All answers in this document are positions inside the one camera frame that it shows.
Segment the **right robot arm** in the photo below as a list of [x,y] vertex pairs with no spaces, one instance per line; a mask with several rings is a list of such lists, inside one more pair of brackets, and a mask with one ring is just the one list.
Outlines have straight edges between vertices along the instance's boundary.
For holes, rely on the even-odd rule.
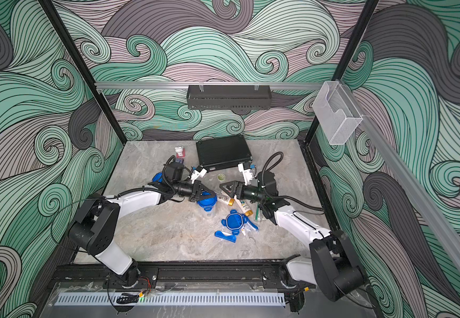
[[364,285],[366,273],[350,242],[341,231],[331,231],[304,217],[292,199],[273,196],[266,186],[232,181],[219,186],[229,197],[256,202],[266,218],[287,230],[308,249],[308,258],[294,257],[286,262],[288,277],[313,284],[332,302]]

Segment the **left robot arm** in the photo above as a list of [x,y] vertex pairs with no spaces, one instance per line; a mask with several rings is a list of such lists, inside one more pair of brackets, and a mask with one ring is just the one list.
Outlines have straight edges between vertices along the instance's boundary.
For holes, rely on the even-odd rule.
[[111,270],[123,288],[134,288],[141,272],[137,261],[115,242],[114,234],[120,218],[140,209],[160,205],[175,196],[190,202],[216,198],[216,193],[199,180],[191,182],[151,182],[140,188],[125,190],[113,197],[90,196],[76,211],[66,236],[88,255]]

